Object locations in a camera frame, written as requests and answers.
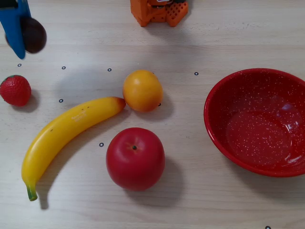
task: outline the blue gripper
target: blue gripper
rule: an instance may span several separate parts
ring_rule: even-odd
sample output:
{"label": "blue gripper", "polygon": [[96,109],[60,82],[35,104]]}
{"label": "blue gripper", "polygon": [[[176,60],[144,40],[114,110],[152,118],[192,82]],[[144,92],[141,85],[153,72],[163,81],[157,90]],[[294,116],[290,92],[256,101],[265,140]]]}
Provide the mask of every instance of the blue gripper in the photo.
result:
{"label": "blue gripper", "polygon": [[31,17],[28,0],[0,0],[0,21],[11,48],[20,59],[25,57],[25,47],[20,26],[21,17]]}

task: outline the bowl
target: bowl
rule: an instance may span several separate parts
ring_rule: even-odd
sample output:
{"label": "bowl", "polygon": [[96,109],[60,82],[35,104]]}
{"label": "bowl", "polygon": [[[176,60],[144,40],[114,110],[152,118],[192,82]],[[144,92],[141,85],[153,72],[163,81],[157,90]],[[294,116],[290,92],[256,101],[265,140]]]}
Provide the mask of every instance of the bowl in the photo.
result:
{"label": "bowl", "polygon": [[237,165],[271,177],[305,173],[305,82],[273,69],[233,73],[210,91],[204,122]]}

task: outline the table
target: table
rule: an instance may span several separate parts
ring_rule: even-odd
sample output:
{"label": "table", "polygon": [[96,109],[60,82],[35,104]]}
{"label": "table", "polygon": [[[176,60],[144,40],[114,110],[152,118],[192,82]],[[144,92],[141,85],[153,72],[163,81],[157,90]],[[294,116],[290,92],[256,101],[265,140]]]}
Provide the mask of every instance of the table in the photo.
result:
{"label": "table", "polygon": [[[265,67],[305,79],[305,1],[189,3],[176,28],[141,28],[129,1],[29,0],[48,41],[24,61],[0,31],[1,79],[20,74],[33,89],[24,108],[0,102],[0,228],[305,227],[305,176],[276,179],[241,169],[217,150],[203,122],[209,91],[233,72]],[[124,78],[137,69],[158,76],[162,105],[148,114],[126,108],[76,137],[37,185],[39,200],[29,202],[20,170],[36,134],[76,104],[121,97]],[[161,180],[142,193],[116,186],[105,166],[112,138],[134,126],[155,132],[167,157]]]}

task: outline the orange plastic part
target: orange plastic part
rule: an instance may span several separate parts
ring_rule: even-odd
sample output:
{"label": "orange plastic part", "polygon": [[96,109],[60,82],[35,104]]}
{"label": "orange plastic part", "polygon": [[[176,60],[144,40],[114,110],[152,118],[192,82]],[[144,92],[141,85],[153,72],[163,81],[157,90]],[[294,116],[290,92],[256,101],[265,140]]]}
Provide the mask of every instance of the orange plastic part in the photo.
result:
{"label": "orange plastic part", "polygon": [[131,12],[141,26],[146,26],[149,22],[166,21],[170,26],[176,26],[188,12],[186,2],[173,3],[170,6],[165,6],[166,1],[158,2],[157,0],[130,0],[130,3]]}
{"label": "orange plastic part", "polygon": [[166,21],[167,23],[175,27],[178,23],[186,16],[189,9],[189,4],[184,3],[173,3],[170,6],[166,6]]}

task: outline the orange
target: orange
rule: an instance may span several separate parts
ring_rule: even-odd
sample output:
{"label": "orange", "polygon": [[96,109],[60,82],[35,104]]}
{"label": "orange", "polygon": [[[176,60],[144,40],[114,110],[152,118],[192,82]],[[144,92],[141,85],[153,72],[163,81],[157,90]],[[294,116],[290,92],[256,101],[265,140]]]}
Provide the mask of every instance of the orange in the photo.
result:
{"label": "orange", "polygon": [[147,70],[137,70],[127,76],[123,96],[133,110],[149,112],[161,103],[163,89],[155,74]]}

